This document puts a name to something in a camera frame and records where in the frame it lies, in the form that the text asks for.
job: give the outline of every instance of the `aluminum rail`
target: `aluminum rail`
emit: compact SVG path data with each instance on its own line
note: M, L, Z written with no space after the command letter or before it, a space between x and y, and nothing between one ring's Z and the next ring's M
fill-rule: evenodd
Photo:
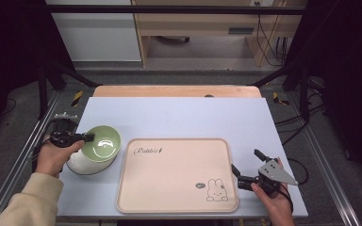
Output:
M13 192L14 187L16 186L17 182L21 174L25 169L25 165L27 160L29 159L30 154L34 150L34 147L37 145L41 136L43 136L43 131L47 126L48 122L52 118L53 111L58 103L58 99L60 97L61 91L54 91L50 101L49 101L49 108L45 114L45 116L37 122L33 131L31 132L30 137L28 138L27 142L25 143L22 151L19 154L16 162L14 163L13 167L8 174L7 179L3 183L0 189L0 213L3 211L4 207L8 203L11 193Z
M228 7L228 6L97 6L97 5L22 5L25 9L47 10L54 13L159 13L159 14L260 14L306 15L323 9L301 7Z
M287 93L288 98L291 100L292 106L297 114L300 114L298 109L298 100L296 95L291 95ZM324 179L325 184L328 187L328 190L331 193L332 198L334 199L334 203L337 206L337 210L342 217L343 222L346 226L359 226L360 222L355 214L354 209L351 206L351 203L348 200L348 197L345 194L342 186L337 179L337 176L334 173L330 163L328 162L325 154L323 153L319 142L316 140L316 137L313 134L313 131L308 124L304 128L305 136L307 138L307 142L310 145L310 149L313 153L314 159L316 160L317 165L319 166L319 170Z

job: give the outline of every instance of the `white table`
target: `white table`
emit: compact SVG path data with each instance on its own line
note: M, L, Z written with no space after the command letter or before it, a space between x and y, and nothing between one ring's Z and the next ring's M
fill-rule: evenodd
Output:
M263 204L251 191L239 190L239 207L232 213L124 214L117 209L123 152L133 138L220 137L228 142L233 164L246 176L257 176L264 163L254 149L280 157L292 174L267 102L263 98L91 97L78 133L106 124L116 128L123 145L113 164L94 175L78 175L66 166L60 174L65 187L58 202L59 217L114 219L261 218ZM293 216L307 217L298 187L289 186Z

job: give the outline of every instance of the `wire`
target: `wire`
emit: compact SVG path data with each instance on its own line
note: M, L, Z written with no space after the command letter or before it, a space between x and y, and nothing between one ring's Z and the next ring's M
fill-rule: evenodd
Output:
M44 145L44 144L49 140L49 138L48 138L48 139L42 141L43 136L46 134L46 131L48 131L49 126L51 126L51 124L54 123L54 122L56 122L56 121L57 121L57 120L50 120L50 121L48 122L48 124L46 125L45 129L43 130L43 133L41 134L40 140L39 140L37 146L35 146L34 152L33 152L33 154L32 154L31 157L30 157L31 161L35 161L35 160L38 159L38 156L40 155L40 149L41 149L42 145Z
M293 202L292 202L292 199L290 198L289 191L288 191L287 188L286 188L285 186L283 186L282 184L281 184L280 186L283 187L283 188L286 190L287 194L284 193L283 191L281 191L281 189L279 189L279 188L278 188L277 192L278 192L279 194L281 194L282 196L284 196L284 197L288 200L288 202L289 202L289 204L290 204L290 212L293 213Z
M290 136L290 138L288 138L286 141L284 141L283 143L282 143L282 146L284 146L284 145L286 145L288 142L290 142L294 137L296 137L303 129L304 129L304 127L305 126L307 126L308 125L308 122L306 121L305 123L304 123L304 125L302 125L302 127L300 127L292 136Z
M309 109L309 112L311 113L311 115L314 115L315 113L317 113L317 111L315 111L315 110L319 109L319 108L321 108L323 106L324 106L324 104L315 106L315 107ZM276 127L287 125L287 124L292 124L292 123L296 122L298 119L300 119L301 117L302 117L302 115L298 115L298 116L292 117L292 118L287 119L287 120L275 122L274 124L275 124Z
M257 30L256 30L256 41L257 41L257 45L258 45L258 47L260 48L261 52L263 53L263 56L266 58L267 62L268 62L270 65L272 65L272 66L282 66L282 65L274 65L274 64L271 64L270 61L269 61L269 59L268 59L267 56L266 56L266 53L264 52L263 48L262 48L261 45L260 45L260 42L258 41L258 30L259 30L260 27L261 27L261 29L262 29L262 32L263 32L263 34L264 34L264 37L265 37L266 41L267 41L267 42L269 42L269 41L267 40L266 33L264 32L263 27L261 26L260 14L258 14L257 16L258 16Z
M262 24L261 24L260 14L257 14L257 19L258 19L258 20L257 20L257 30L256 30L256 41L257 41L258 47L260 48L261 52L263 53L263 56L266 58L266 61L267 61L270 65L272 65L272 66L284 66L283 61L280 60L279 57L277 57L277 54L275 54L274 51L272 50L272 45L270 44L270 40L267 38L266 32L264 31L264 28L263 28L263 26L262 26ZM259 30L259 29L260 29L261 32L263 33L264 38L265 38L265 40L266 40L266 42L267 42L267 44L268 44L268 46L269 46L269 48L270 48L270 50L271 50L271 52L272 52L272 55L275 57L275 59L277 59L279 62L281 62L281 65L274 65L274 64L271 64L271 63L270 63L269 59L268 59L267 56L266 56L266 53L264 52L264 50L263 50L263 48L261 47L261 44L260 44L260 42L259 42L259 40L258 40L258 30ZM275 23L274 23L274 25L272 26L271 34L273 33L274 29L275 29Z
M304 169L304 172L305 172L305 178L304 178L304 180L302 182L298 182L298 184L299 184L299 186L306 184L307 181L308 181L308 178L309 178L308 169L304 166L303 163L301 163L300 161L298 161L298 160L296 160L294 158L287 158L287 160L291 161L291 162L295 162L295 163L302 166L302 168Z
M290 133L290 132L295 132L297 130L299 130L301 127L296 128L296 129L291 129L291 130L284 130L284 131L277 131L278 134L284 134L284 133Z
M4 113L2 113L1 115L6 115L8 114L10 111L12 111L14 109L14 107L16 107L17 102L14 99L9 98L8 101L12 101L14 103L14 105L11 107L11 109L9 109L8 111L5 111Z
M288 38L287 37L282 38L281 52L278 51L278 46L280 45L280 40L281 40L281 38L278 37L277 43L275 45L275 53L276 53L276 57L281 61L281 64L285 65L285 61L287 58Z
M316 93L313 93L313 94L311 94L310 96L308 96L308 97L307 97L307 100L310 100L310 99L311 99L312 97L314 97L314 96L320 96L320 97L322 97L321 93L316 92Z

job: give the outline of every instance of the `white cabinet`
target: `white cabinet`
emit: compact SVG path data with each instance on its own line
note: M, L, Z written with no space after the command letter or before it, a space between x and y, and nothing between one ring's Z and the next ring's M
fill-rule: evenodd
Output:
M130 5L129 0L46 0L48 5ZM53 13L73 62L141 61L132 13Z

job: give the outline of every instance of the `floor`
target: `floor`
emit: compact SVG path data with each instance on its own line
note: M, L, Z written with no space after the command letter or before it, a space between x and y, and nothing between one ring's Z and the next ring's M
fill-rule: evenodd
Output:
M271 64L278 61L269 57ZM188 43L157 37L153 39L149 58L145 67L138 62L109 64L75 63L78 72L90 80L103 84L221 84L249 85L264 78L279 66L269 64L256 67L244 38L208 38L191 37ZM56 112L79 112L88 99L81 99L79 108L70 107L74 93L84 90L84 95L91 95L93 89L86 88L71 77L65 77L69 85L62 94ZM260 91L268 100L274 122L280 122L299 115L298 90L284 92L281 84L285 77L274 79ZM322 104L321 96L309 91L310 108ZM16 164L17 156L32 132L39 114L38 86L30 84L14 90L8 101L8 113L0 120L0 188L3 187L7 175ZM299 159L308 168L310 179L300 186L308 218L296 219L298 225L362 225L362 168L359 163L345 158L336 130L326 117L326 109L319 107L312 111L310 123L293 139L288 139L297 128L303 125L301 120L278 123L277 130L281 141L286 142L284 148L288 157ZM292 169L298 180L304 179L304 171L299 165ZM10 193L21 191L29 174L29 162L25 163L21 176L16 178L16 186ZM354 210L353 220L341 215L344 211ZM232 225L268 225L265 219L233 219ZM86 220L59 218L57 225L116 225L115 220ZM213 225L226 225L213 221Z

